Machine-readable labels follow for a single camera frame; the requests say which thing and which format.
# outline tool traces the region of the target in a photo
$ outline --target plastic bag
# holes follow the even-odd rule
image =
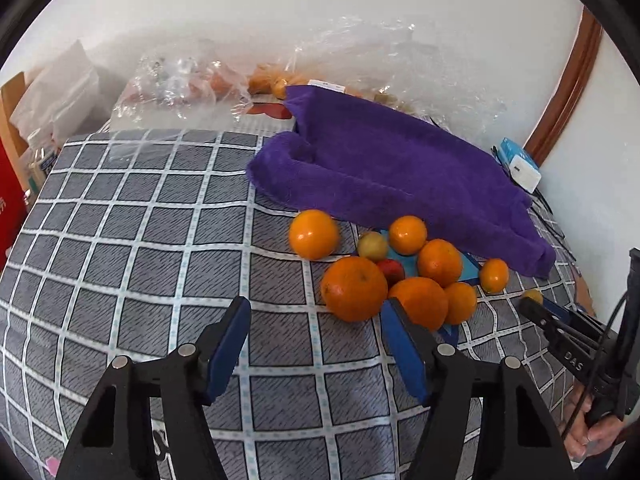
[[[247,84],[245,76],[220,59],[210,40],[161,46],[140,60],[114,107],[111,129],[224,129],[251,107]],[[144,142],[141,150],[170,151],[170,145],[157,142],[173,137]],[[129,156],[137,149],[136,144],[119,144],[110,156]]]
[[[506,110],[499,93],[485,85],[491,77],[480,62],[444,44],[415,41],[414,26],[402,21],[332,21],[280,62],[259,64],[249,90],[284,99],[287,86],[314,79],[433,122],[476,145]]]
[[[62,148],[97,104],[99,83],[98,73],[76,41],[38,74],[15,107],[11,122],[24,140],[46,129]]]

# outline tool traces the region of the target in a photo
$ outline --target silver screw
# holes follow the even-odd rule
[[[506,364],[509,368],[512,368],[513,370],[517,370],[518,368],[520,368],[520,360],[517,357],[514,357],[512,355],[505,357],[504,364]]]
[[[181,345],[180,348],[178,348],[178,354],[180,354],[182,357],[188,357],[190,355],[195,354],[195,352],[196,352],[196,345],[192,343]]]
[[[111,366],[113,366],[116,370],[120,368],[124,368],[129,362],[129,358],[126,355],[119,355],[113,361],[111,361]]]
[[[456,353],[456,349],[453,348],[453,346],[451,346],[448,343],[441,343],[438,345],[438,354],[440,355],[444,355],[444,356],[450,356]]]

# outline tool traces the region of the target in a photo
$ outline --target pink spot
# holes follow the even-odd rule
[[[44,461],[47,466],[47,470],[49,471],[51,476],[55,476],[58,474],[58,468],[60,467],[60,460],[57,458],[50,456]]]

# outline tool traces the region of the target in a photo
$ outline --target gray checkered fabric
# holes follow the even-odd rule
[[[136,361],[194,341],[241,294],[250,336],[225,394],[206,408],[230,479],[396,479],[408,469],[426,420],[383,341],[380,320],[345,324],[318,294],[329,262],[351,253],[361,228],[340,222],[342,245],[325,262],[287,244],[295,212],[256,193],[247,162],[268,142],[254,134],[183,131],[149,156],[157,130],[73,139],[31,211],[0,280],[0,430],[28,472],[45,480],[82,407],[118,354]],[[136,143],[131,160],[114,144]],[[558,229],[540,208],[547,226]],[[543,237],[557,246],[537,216]],[[539,288],[573,306],[563,248],[549,280],[512,272],[460,329],[474,359],[521,359],[559,420],[572,378],[513,306]],[[458,477],[478,444],[481,405],[470,410]],[[162,408],[152,402],[161,477],[173,478]]]

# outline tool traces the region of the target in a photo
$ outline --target brown wooden trim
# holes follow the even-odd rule
[[[542,165],[553,146],[558,142],[564,127],[574,112],[584,91],[598,55],[602,26],[585,7],[578,28],[574,48],[564,67],[556,93],[546,106],[538,126],[524,149],[537,165]]]

